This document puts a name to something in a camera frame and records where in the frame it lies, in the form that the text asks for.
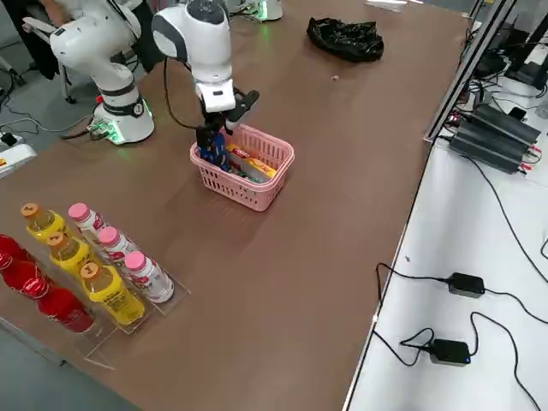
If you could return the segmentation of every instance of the wooden table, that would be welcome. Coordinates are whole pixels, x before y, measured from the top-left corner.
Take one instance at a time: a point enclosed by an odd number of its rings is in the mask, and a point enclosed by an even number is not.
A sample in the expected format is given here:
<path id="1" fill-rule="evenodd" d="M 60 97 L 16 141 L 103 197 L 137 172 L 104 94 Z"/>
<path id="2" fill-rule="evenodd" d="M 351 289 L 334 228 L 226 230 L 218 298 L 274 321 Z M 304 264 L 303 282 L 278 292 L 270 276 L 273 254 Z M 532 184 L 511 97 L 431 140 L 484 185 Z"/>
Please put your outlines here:
<path id="1" fill-rule="evenodd" d="M 135 146 L 59 142 L 0 181 L 2 231 L 46 250 L 18 216 L 33 200 L 65 216 L 84 201 L 184 282 L 167 318 L 104 346 L 116 371 L 80 363 L 32 303 L 0 287 L 0 315 L 144 409 L 333 411 L 344 402 L 376 306 L 373 267 L 390 260 L 425 162 L 422 136 L 456 68 L 466 20 L 409 4 L 286 1 L 264 25 L 237 20 L 235 84 L 261 92 L 247 123 L 296 160 L 256 213 L 201 185 L 194 136 L 164 104 L 162 67 L 140 90 L 156 132 Z M 385 51 L 352 64 L 311 45 L 309 17 L 378 23 Z M 176 115 L 200 121 L 190 76 L 170 64 Z"/>

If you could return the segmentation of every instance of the power adapter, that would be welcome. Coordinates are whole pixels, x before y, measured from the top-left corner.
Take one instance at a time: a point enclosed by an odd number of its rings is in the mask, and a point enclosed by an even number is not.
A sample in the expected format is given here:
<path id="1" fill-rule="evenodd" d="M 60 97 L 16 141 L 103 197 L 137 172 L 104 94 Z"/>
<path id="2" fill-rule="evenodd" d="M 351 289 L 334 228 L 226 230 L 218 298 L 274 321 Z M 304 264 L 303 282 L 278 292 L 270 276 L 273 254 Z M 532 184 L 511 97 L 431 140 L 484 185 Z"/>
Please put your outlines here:
<path id="1" fill-rule="evenodd" d="M 480 298 L 485 294 L 485 285 L 483 278 L 469 276 L 454 272 L 451 277 L 445 280 L 451 294 L 463 295 L 465 297 Z"/>
<path id="2" fill-rule="evenodd" d="M 468 345 L 461 341 L 435 339 L 426 349 L 430 361 L 446 366 L 467 366 L 470 364 Z"/>

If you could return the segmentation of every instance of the pink plastic basket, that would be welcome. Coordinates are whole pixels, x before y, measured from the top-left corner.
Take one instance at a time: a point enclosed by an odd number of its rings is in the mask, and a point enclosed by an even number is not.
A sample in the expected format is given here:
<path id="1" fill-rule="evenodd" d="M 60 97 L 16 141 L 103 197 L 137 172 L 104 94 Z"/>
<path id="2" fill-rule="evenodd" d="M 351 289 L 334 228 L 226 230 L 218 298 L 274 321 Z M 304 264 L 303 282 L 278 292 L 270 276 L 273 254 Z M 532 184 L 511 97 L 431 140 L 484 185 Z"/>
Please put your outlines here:
<path id="1" fill-rule="evenodd" d="M 269 182 L 250 182 L 202 160 L 194 143 L 190 148 L 190 160 L 200 168 L 202 182 L 209 189 L 255 211 L 266 210 L 285 183 L 285 173 L 295 159 L 293 147 L 283 140 L 245 125 L 241 125 L 233 135 L 224 135 L 227 144 L 237 144 L 251 157 L 258 158 L 276 169 L 277 173 Z"/>

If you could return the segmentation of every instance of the white bottle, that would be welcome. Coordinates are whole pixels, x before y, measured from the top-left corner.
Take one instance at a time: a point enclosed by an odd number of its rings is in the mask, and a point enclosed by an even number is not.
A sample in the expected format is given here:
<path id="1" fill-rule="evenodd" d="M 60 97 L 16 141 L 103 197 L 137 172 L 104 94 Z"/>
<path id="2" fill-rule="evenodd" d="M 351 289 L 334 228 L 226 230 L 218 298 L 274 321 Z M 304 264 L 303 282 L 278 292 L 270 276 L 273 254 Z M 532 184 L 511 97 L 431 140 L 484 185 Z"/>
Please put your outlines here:
<path id="1" fill-rule="evenodd" d="M 105 260 L 109 261 L 109 254 L 101 246 L 98 238 L 98 232 L 109 225 L 103 220 L 103 216 L 98 212 L 90 210 L 84 203 L 76 203 L 70 206 L 68 214 L 74 220 L 76 227 L 81 232 L 82 237 L 95 248 L 97 253 Z"/>
<path id="2" fill-rule="evenodd" d="M 126 268 L 123 260 L 126 255 L 133 251 L 139 251 L 135 243 L 129 240 L 124 234 L 114 227 L 105 227 L 99 231 L 98 235 L 101 246 L 109 255 L 109 260 L 112 264 L 122 271 L 122 273 L 131 280 L 131 270 Z"/>
<path id="3" fill-rule="evenodd" d="M 150 301 L 166 302 L 173 296 L 175 285 L 171 278 L 141 251 L 128 254 L 125 263 L 133 283 Z"/>

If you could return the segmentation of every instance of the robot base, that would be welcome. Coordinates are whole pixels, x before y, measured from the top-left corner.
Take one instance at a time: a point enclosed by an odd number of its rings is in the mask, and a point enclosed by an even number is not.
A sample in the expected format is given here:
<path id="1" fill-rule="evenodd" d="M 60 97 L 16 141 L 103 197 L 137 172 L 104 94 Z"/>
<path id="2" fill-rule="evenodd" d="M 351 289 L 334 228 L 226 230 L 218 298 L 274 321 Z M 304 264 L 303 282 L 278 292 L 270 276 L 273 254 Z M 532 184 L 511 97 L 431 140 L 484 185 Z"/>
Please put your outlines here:
<path id="1" fill-rule="evenodd" d="M 117 146 L 126 143 L 136 143 L 148 138 L 154 131 L 152 113 L 144 103 L 145 110 L 139 117 L 116 116 L 104 109 L 101 104 L 95 112 L 95 118 L 88 126 L 90 133 L 103 135 Z"/>

